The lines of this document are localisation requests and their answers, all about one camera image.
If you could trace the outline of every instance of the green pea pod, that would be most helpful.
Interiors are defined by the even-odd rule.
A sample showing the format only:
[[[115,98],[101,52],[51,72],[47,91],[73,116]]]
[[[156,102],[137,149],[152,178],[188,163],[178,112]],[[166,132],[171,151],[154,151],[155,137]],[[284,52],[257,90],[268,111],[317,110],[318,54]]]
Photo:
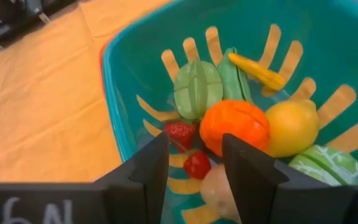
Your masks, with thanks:
[[[222,61],[216,67],[222,78],[223,98],[232,100],[247,100],[254,104],[249,90],[245,73],[235,66],[227,56],[237,53],[236,48],[229,48],[224,53]]]
[[[221,77],[215,66],[199,59],[179,70],[174,90],[178,112],[186,119],[202,119],[206,110],[223,97]]]

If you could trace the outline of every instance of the plastic basket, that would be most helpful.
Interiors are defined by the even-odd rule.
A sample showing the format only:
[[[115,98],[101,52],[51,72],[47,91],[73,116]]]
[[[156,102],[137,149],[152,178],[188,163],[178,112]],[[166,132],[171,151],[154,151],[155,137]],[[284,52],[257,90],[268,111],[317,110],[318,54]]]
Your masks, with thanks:
[[[357,3],[182,0],[127,27],[104,51],[104,90],[123,161],[177,115],[172,80],[178,68],[198,56],[217,64],[229,47],[287,80],[278,93],[251,82],[259,107],[311,98],[321,120],[316,144],[358,160]],[[183,160],[172,147],[163,222],[225,222],[206,208],[200,182],[188,179]]]

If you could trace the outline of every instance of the toy fruit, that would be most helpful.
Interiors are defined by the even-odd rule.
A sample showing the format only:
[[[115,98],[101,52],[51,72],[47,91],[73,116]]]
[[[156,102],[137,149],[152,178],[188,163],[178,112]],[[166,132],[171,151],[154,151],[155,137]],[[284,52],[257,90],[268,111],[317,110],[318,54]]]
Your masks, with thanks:
[[[256,77],[267,87],[273,90],[281,90],[284,87],[285,80],[283,77],[259,65],[259,63],[235,53],[229,53],[228,57],[233,64],[237,65],[249,75]]]
[[[213,64],[199,59],[179,70],[174,90],[178,112],[186,119],[201,119],[223,97],[219,72]]]
[[[310,147],[319,130],[316,105],[311,100],[287,100],[266,111],[270,125],[268,153],[287,157]]]
[[[200,124],[200,136],[218,156],[222,156],[225,133],[233,134],[262,151],[269,143],[269,123],[264,112],[247,101],[223,100],[205,113]]]
[[[211,169],[211,163],[205,153],[195,151],[185,161],[183,168],[189,177],[203,180]]]
[[[179,152],[184,153],[183,147],[187,150],[193,146],[194,136],[196,134],[196,124],[184,121],[167,121],[164,125],[164,131],[172,140],[173,145]]]
[[[313,146],[289,166],[329,185],[358,184],[358,162],[333,147]]]
[[[223,59],[216,67],[222,79],[223,99],[246,100],[254,104],[251,98],[247,76],[229,60],[227,56],[229,53],[237,53],[237,49],[234,47],[227,49]]]
[[[241,223],[224,165],[215,166],[208,172],[201,184],[200,194],[212,211],[223,218]]]

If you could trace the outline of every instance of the orange tablecloth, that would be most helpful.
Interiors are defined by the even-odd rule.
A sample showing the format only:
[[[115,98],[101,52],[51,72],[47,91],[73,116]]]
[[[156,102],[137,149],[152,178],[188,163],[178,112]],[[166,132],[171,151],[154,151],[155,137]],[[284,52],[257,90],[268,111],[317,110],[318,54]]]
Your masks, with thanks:
[[[121,163],[99,51],[167,1],[82,1],[0,52],[0,182],[92,181]]]

